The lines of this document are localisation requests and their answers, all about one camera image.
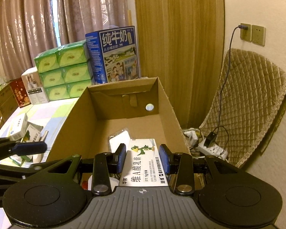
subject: shiny pink curtain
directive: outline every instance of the shiny pink curtain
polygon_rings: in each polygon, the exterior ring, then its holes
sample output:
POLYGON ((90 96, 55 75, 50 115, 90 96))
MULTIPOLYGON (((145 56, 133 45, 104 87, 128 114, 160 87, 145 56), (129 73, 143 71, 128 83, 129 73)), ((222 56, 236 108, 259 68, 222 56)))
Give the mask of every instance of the shiny pink curtain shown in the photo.
POLYGON ((127 0, 57 0, 61 44, 109 26, 127 26, 127 0))
POLYGON ((52 0, 0 0, 0 56, 9 79, 33 67, 34 57, 57 46, 52 0))

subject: wooden panel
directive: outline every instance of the wooden panel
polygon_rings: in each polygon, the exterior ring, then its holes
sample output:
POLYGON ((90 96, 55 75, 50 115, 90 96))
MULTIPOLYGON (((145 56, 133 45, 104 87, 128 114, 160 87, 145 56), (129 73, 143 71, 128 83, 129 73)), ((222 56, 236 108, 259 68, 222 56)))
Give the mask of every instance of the wooden panel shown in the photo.
POLYGON ((182 127, 199 126, 217 89, 224 0, 135 0, 142 76, 160 77, 182 127))

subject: blue milk carton box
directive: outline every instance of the blue milk carton box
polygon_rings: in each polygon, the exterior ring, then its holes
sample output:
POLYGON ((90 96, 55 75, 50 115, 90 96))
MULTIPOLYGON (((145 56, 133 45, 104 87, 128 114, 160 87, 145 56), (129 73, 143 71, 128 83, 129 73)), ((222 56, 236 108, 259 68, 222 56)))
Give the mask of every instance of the blue milk carton box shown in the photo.
POLYGON ((139 77, 134 26, 87 33, 86 43, 95 83, 139 77))

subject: red box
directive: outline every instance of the red box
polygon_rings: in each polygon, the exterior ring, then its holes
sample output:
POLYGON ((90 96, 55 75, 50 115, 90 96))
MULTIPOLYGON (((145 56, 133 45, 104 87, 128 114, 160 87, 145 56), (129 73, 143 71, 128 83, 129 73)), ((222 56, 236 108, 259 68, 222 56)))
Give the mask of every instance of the red box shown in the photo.
POLYGON ((27 91, 24 87, 22 78, 15 79, 14 81, 10 82, 11 89, 14 93, 16 101, 19 107, 24 107, 26 105, 31 104, 31 101, 28 97, 27 91))

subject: gray ribbed plate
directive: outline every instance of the gray ribbed plate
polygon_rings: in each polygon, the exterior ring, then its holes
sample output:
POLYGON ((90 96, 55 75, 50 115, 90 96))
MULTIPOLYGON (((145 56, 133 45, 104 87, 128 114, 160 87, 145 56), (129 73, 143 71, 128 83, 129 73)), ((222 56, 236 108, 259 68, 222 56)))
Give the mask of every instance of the gray ribbed plate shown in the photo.
POLYGON ((108 196, 93 198, 87 209, 59 229, 224 229, 206 218, 189 197, 169 187, 116 187, 108 196))

